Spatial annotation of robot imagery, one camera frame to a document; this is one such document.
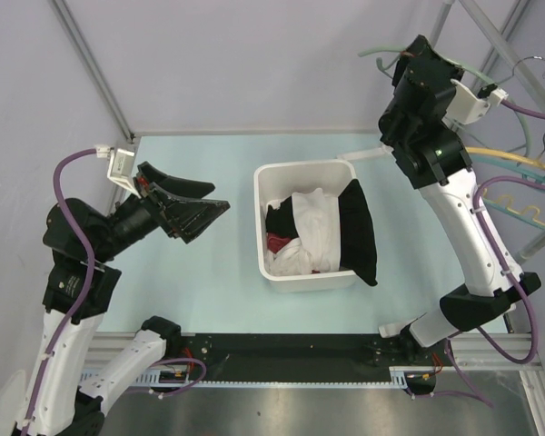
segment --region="black cloth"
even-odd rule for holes
[[[373,221],[359,180],[353,179],[339,195],[342,258],[340,266],[354,270],[370,286],[378,284],[378,254],[375,247]],[[282,238],[299,237],[292,215],[292,197],[281,203],[279,209],[268,207],[266,231]]]

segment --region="storage box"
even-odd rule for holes
[[[353,165],[347,161],[308,161],[274,163],[261,166],[254,173],[254,208],[256,215],[256,246],[261,274],[279,292],[319,291],[340,289],[355,283],[357,276],[351,270],[308,275],[275,276],[269,274],[266,258],[265,217],[268,205],[279,203],[292,193],[312,193],[322,188],[324,193],[338,196],[355,178]]]

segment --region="white tabletop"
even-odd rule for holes
[[[277,293],[257,265],[253,174],[261,165],[333,158],[378,145],[371,134],[144,137],[137,162],[212,182],[231,209],[185,245],[156,230],[111,264],[123,271],[102,332],[134,332],[153,315],[185,332],[376,333],[438,304],[463,282],[436,215],[391,157],[355,162],[372,213],[378,286]],[[505,332],[501,319],[488,326]]]

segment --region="white wall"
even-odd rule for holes
[[[514,35],[512,46],[520,57],[529,55],[545,56],[545,0],[534,2],[534,6],[525,16]],[[545,80],[541,79],[545,65],[539,61],[529,61],[528,66],[545,86]],[[496,71],[492,72],[491,76],[495,79],[501,79],[509,74],[510,69],[501,64]],[[538,110],[517,80],[507,82],[504,87],[519,105]],[[541,137],[545,131],[545,122],[530,120],[530,127],[535,140],[534,151],[531,154],[534,157],[541,149]],[[523,136],[517,119],[505,108],[496,109],[494,113],[486,116],[480,123],[476,123],[473,126],[473,132],[484,138],[492,147],[504,150],[523,143]],[[466,143],[472,144],[472,141],[467,139]],[[496,169],[488,165],[478,166],[482,180],[498,173]],[[516,200],[513,207],[518,210],[522,210],[528,204],[537,204],[541,209],[540,218],[545,221],[545,194],[536,193],[528,188],[505,184],[497,186],[490,193],[493,198],[497,198],[503,193],[513,194]],[[538,233],[538,230],[527,224],[520,223],[501,213],[494,213],[493,217],[496,220],[497,227],[504,235],[505,243],[514,252],[518,251],[532,236]],[[531,296],[531,300],[539,317],[540,357],[545,366],[545,249],[528,263],[525,263],[524,269],[538,273],[543,283],[542,288]]]
[[[14,371],[29,371],[38,351],[55,165],[118,139],[48,2],[0,0],[0,387]],[[105,207],[104,168],[94,158],[73,165],[65,194]]]
[[[69,0],[136,132],[373,128],[391,87],[357,53],[429,35],[441,4]],[[512,4],[481,0],[497,25]],[[490,45],[458,3],[448,25],[441,50],[481,64]]]

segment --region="hanger hook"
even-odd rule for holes
[[[497,84],[504,84],[505,82],[508,82],[510,79],[512,79],[515,76],[515,70],[517,69],[517,66],[519,66],[519,64],[521,62],[530,61],[530,60],[538,60],[538,61],[543,61],[543,63],[545,63],[545,57],[543,57],[543,56],[527,56],[527,57],[523,57],[522,59],[519,59],[515,65],[512,66],[510,76],[505,77],[504,79],[500,80],[499,82],[497,82]],[[545,79],[545,71],[543,72],[542,77]]]

